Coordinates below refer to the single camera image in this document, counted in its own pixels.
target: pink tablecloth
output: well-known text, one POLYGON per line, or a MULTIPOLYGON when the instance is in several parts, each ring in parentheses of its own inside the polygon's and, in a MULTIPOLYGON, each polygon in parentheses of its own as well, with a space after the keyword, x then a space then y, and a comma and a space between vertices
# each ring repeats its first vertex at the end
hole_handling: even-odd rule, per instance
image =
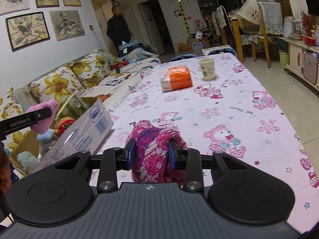
MULTIPOLYGON (((156 66, 127 99, 111 112, 113 132, 102 150, 124 147, 132 122, 151 120, 156 126, 180 130, 189 147, 202 154, 223 150, 285 181, 296 203, 288 222, 300 232, 319 219, 319 182, 288 119, 260 82, 231 54, 198 57, 156 66), (217 77, 205 81, 198 60, 215 59, 217 77), (163 93, 161 74, 172 66, 191 70, 193 87, 163 93)), ((96 185, 97 173, 91 180, 96 185)), ((204 171, 205 185, 212 184, 204 171)), ((118 172, 119 183, 132 181, 118 172)))

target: pink sock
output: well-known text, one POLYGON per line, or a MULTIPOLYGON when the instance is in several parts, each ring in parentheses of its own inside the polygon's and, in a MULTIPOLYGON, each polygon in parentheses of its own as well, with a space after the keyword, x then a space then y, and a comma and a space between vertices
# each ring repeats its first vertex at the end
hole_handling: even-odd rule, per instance
POLYGON ((44 109, 47 107, 51 109, 52 115, 51 115, 51 117, 49 117, 47 119, 39 121, 39 123, 37 123, 36 125, 31 126, 30 128, 34 133, 42 135, 50 128, 50 126, 55 118, 55 113, 59 109, 59 104, 57 103, 56 100, 52 99, 52 100, 49 100, 47 102, 42 102, 40 104, 36 104, 34 106, 31 106, 26 111, 26 113, 33 112, 33 111, 37 111, 37 110, 44 109))

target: paper cup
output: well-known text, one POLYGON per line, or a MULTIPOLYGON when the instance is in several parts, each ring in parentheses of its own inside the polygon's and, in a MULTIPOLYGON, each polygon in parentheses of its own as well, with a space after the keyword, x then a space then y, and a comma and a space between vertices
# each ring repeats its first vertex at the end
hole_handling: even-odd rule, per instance
POLYGON ((205 58, 199 60, 199 65, 201 67, 204 80, 213 80, 216 77, 215 74, 215 61, 213 58, 205 58))

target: orange tissue package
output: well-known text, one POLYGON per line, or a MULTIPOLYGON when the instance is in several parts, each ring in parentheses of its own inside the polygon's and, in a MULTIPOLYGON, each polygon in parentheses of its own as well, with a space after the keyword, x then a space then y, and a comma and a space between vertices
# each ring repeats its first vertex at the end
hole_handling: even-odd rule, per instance
POLYGON ((163 92, 193 86, 189 69, 185 66, 167 69, 160 78, 160 84, 163 92))

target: sofa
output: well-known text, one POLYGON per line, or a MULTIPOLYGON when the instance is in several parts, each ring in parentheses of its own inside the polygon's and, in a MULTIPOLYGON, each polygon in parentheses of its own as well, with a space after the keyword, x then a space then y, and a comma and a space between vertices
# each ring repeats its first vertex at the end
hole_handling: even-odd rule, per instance
MULTIPOLYGON (((112 111, 158 64, 158 58, 147 58, 122 67, 122 76, 112 76, 110 66, 117 58, 109 52, 93 52, 67 62, 28 82, 25 86, 13 87, 0 98, 0 120, 23 114, 31 105, 55 99, 60 103, 70 94, 79 91, 82 97, 100 98, 110 115, 112 111)), ((14 151, 30 128, 7 136, 5 149, 14 151)))

